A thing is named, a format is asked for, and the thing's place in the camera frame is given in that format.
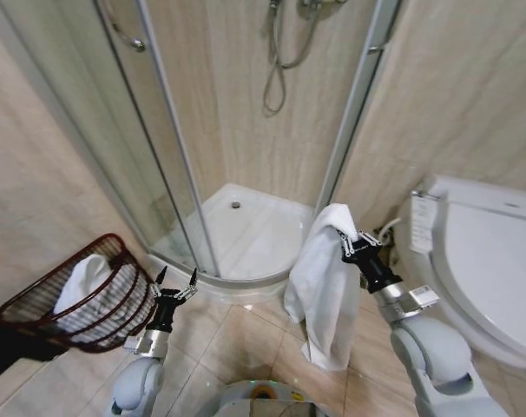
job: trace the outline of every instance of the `white cloth in basket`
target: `white cloth in basket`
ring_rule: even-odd
[[[93,293],[109,278],[111,272],[107,259],[102,255],[90,255],[79,261],[64,284],[53,313],[59,314]],[[67,333],[74,333],[100,320],[126,296],[134,277],[135,268],[132,265],[122,265],[107,287],[83,306],[58,319],[57,326]],[[108,317],[107,320],[112,322],[77,334],[72,337],[72,341],[94,341],[107,335],[110,328],[116,328],[125,322],[128,317],[128,309],[135,304],[134,295],[135,291],[120,308]]]

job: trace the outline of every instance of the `white towel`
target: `white towel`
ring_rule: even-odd
[[[61,313],[93,293],[108,279],[111,272],[107,259],[104,256],[90,255],[79,261],[72,270],[70,278],[64,284],[59,299],[53,308],[53,313]],[[122,265],[107,287],[83,306],[58,319],[56,322],[57,326],[67,333],[74,333],[101,319],[122,300],[129,291],[134,277],[135,268],[132,265]],[[129,317],[127,315],[128,309],[135,304],[137,297],[134,295],[135,292],[108,320],[111,320],[116,325],[125,322],[127,317]],[[95,327],[83,334],[77,334],[72,337],[72,341],[94,341],[107,333],[108,328]]]
[[[304,356],[332,371],[348,367],[359,295],[359,270],[342,262],[337,230],[353,241],[358,238],[345,204],[331,204],[315,220],[284,296],[291,320],[306,319],[309,341],[302,347]]]

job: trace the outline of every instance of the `toilet lid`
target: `toilet lid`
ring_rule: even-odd
[[[526,219],[439,203],[432,263],[454,301],[501,343],[526,355]]]

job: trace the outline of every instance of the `beige floor tile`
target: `beige floor tile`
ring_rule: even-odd
[[[292,323],[290,317],[288,317],[288,313],[284,309],[282,297],[273,298],[267,302],[250,304],[242,307],[258,315],[262,319],[279,326],[289,334],[296,336],[302,341],[307,339],[306,322],[302,321],[301,323]]]
[[[474,352],[473,364],[492,398],[506,410],[508,415],[513,416],[515,414],[514,408],[506,387],[503,371],[498,363],[484,354]]]
[[[82,386],[51,362],[0,407],[0,417],[76,415],[88,400]]]
[[[121,371],[137,356],[129,355],[116,371],[108,378],[102,387],[97,391],[94,398],[82,410],[80,417],[102,415],[111,402],[111,396],[115,380]],[[153,417],[165,417],[173,406],[180,391],[186,384],[188,378],[194,371],[196,361],[182,352],[179,348],[170,346],[167,358],[163,364],[165,370],[165,383],[157,395],[157,400],[153,408]]]
[[[285,330],[292,323],[288,317],[288,313],[284,309],[282,297],[276,297],[267,302],[242,307]]]
[[[393,392],[413,400],[415,394],[405,368],[391,347],[391,330],[383,318],[361,308],[350,367]]]
[[[514,376],[526,381],[526,371],[523,370],[523,369],[517,369],[515,367],[510,367],[508,365],[501,365],[501,369],[506,374],[514,375]]]
[[[45,363],[21,358],[0,374],[0,406]]]
[[[193,417],[195,413],[222,390],[225,385],[223,381],[212,374],[206,367],[201,364],[198,365],[187,381],[186,386],[182,389],[168,417]]]
[[[359,308],[369,311],[370,313],[379,314],[377,302],[366,289],[362,289],[359,294]]]
[[[176,309],[171,343],[198,361],[230,307],[229,304],[211,301],[204,294],[197,294]]]
[[[201,364],[226,383],[266,379],[284,330],[233,306],[201,358]]]
[[[345,417],[417,416],[412,401],[393,393],[378,383],[349,370]]]
[[[135,356],[132,354],[124,358],[124,361],[122,361],[118,368],[103,382],[103,385],[97,390],[86,407],[78,414],[78,417],[94,417],[105,413],[111,403],[116,378],[133,360],[135,360]]]
[[[285,334],[274,362],[272,378],[305,391],[338,415],[344,409],[347,371],[328,372],[308,362],[300,349],[303,341]]]
[[[126,356],[126,351],[121,347],[104,354],[86,354],[77,349],[70,349],[54,359],[52,365],[57,366],[89,399]]]
[[[504,374],[504,379],[510,392],[516,417],[526,417],[526,381],[510,374]]]

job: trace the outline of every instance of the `laundry basket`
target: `laundry basket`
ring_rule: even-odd
[[[77,304],[54,314],[53,307],[74,267],[93,254],[107,259],[110,276]],[[129,334],[139,333],[148,322],[155,311],[151,282],[118,235],[103,235],[5,302],[0,307],[0,324],[85,352],[106,352],[121,346]],[[99,300],[102,313],[93,314],[91,306]]]

